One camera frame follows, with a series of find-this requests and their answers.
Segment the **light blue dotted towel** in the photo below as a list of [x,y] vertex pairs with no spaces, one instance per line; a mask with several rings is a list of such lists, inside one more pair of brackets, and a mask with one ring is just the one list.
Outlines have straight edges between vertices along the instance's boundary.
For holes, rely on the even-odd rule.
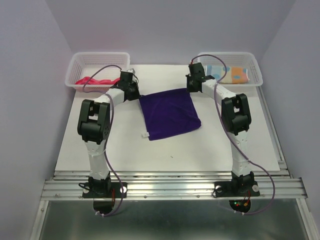
[[248,70],[243,67],[227,66],[225,70],[220,65],[206,65],[204,70],[207,76],[213,76],[216,80],[220,80],[226,73],[220,81],[222,84],[246,84],[250,80]]

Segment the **purple towel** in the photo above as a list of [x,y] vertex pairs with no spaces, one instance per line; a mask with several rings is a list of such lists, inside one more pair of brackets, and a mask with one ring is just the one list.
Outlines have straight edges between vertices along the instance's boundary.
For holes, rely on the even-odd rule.
[[186,134],[202,125],[185,88],[144,95],[139,103],[150,141]]

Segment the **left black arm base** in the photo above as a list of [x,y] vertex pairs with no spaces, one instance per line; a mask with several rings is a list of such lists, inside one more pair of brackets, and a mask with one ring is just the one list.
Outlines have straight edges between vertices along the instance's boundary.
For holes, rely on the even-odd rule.
[[127,197],[127,182],[111,182],[110,188],[94,188],[88,182],[79,183],[82,189],[82,198],[93,199],[93,210],[101,217],[114,216]]

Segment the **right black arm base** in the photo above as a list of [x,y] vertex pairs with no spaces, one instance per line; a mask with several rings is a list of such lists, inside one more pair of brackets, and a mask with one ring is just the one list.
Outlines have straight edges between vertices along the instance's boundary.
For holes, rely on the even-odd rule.
[[231,181],[217,181],[214,183],[212,196],[214,198],[230,198],[229,205],[233,211],[247,214],[251,208],[251,198],[259,197],[260,189],[257,182],[236,185]]

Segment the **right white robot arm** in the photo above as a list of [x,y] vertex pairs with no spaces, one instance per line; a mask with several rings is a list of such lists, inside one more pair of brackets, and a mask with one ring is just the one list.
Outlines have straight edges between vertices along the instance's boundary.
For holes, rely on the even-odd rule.
[[213,76],[205,75],[203,65],[191,63],[186,75],[187,91],[201,92],[214,100],[218,117],[231,144],[232,180],[231,192],[242,195],[248,190],[248,184],[254,182],[247,151],[247,135],[252,122],[247,96],[236,94],[221,84]]

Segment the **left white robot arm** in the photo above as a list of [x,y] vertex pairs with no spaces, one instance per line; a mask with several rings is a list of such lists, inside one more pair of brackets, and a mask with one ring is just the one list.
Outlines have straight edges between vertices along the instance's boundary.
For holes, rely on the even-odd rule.
[[114,119],[114,109],[126,101],[141,97],[138,78],[133,71],[121,71],[119,81],[95,99],[81,103],[77,133],[88,152],[90,174],[88,188],[100,197],[111,193],[110,169],[105,158],[106,143]]

